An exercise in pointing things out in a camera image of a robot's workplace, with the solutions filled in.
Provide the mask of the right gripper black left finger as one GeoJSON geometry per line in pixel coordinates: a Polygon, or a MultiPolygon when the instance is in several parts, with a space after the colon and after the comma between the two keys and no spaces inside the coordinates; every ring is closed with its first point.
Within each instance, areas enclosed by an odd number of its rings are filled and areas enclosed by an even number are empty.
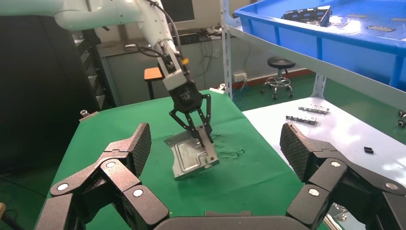
{"type": "Polygon", "coordinates": [[[133,230],[152,230],[169,218],[168,208],[140,180],[151,149],[150,126],[111,142],[95,163],[50,189],[38,230],[83,230],[100,209],[112,205],[133,230]]]}

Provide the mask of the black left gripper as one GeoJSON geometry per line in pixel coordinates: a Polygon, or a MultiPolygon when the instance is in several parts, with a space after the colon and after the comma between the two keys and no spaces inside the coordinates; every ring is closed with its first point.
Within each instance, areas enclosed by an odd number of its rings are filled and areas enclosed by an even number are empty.
{"type": "Polygon", "coordinates": [[[212,127],[211,122],[211,96],[210,94],[201,94],[194,81],[187,81],[185,84],[169,91],[169,94],[174,102],[174,109],[169,112],[169,115],[186,131],[188,131],[191,136],[195,139],[198,139],[200,145],[204,147],[204,143],[199,134],[199,131],[196,129],[190,113],[197,110],[199,117],[204,125],[204,129],[211,143],[213,139],[211,137],[212,127]],[[203,115],[201,106],[203,100],[206,101],[206,115],[203,115]],[[188,124],[184,123],[182,119],[177,116],[177,112],[185,113],[185,118],[188,124]]]}

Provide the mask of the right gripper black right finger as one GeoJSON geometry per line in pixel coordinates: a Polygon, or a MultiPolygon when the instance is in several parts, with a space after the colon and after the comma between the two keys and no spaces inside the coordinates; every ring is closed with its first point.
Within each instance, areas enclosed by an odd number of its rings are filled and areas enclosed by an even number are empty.
{"type": "Polygon", "coordinates": [[[287,216],[316,229],[332,204],[343,206],[368,230],[406,227],[406,189],[348,160],[332,144],[306,137],[293,123],[281,129],[281,151],[304,184],[287,216]]]}

